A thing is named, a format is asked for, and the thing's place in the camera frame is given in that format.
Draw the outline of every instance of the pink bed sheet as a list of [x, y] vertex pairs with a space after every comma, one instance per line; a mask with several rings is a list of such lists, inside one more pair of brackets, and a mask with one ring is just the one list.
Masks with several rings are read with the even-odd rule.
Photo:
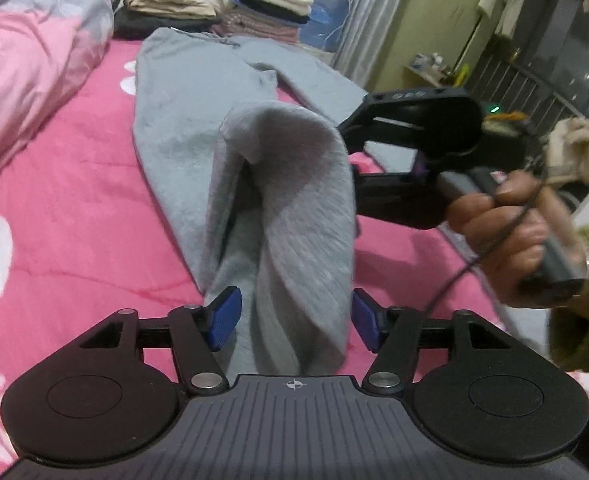
[[[139, 46], [113, 41], [81, 91], [0, 174], [0, 399], [17, 376], [117, 309], [156, 317], [201, 299], [132, 144]], [[376, 169], [364, 156], [354, 161]], [[436, 230], [359, 222], [355, 286], [384, 305], [421, 307], [462, 266]], [[456, 308], [496, 321], [474, 276], [435, 317]], [[169, 352], [145, 358], [174, 375]], [[427, 352], [418, 374], [443, 359]], [[372, 360], [352, 330], [338, 373], [361, 380]], [[0, 421], [0, 473], [14, 459]]]

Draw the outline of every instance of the blue plastic container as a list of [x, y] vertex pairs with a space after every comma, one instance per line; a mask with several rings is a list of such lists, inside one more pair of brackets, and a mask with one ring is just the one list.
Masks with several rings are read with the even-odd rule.
[[337, 52], [350, 0], [314, 0], [310, 20], [299, 30], [299, 41], [326, 52]]

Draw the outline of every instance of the pink and gray comforter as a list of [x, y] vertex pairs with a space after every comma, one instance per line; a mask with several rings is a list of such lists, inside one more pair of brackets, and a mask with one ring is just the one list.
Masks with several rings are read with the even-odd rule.
[[119, 0], [0, 0], [0, 169], [99, 64]]

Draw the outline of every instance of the gray ribbed plate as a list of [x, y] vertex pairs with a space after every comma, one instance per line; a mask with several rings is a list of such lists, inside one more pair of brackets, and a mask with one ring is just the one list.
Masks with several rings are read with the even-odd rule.
[[529, 468], [468, 462], [424, 436], [394, 399], [350, 377], [241, 376], [188, 403], [159, 442], [123, 462], [85, 470], [28, 460], [5, 480], [589, 480], [568, 457]]

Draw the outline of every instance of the metal screw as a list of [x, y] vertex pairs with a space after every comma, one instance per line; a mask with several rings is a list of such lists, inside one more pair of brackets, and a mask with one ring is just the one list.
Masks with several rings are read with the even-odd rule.
[[223, 383], [223, 378], [219, 374], [212, 372], [203, 372], [192, 378], [192, 385], [201, 390], [212, 390]]
[[399, 376], [391, 372], [376, 372], [369, 378], [368, 382], [377, 388], [392, 388], [399, 384]]

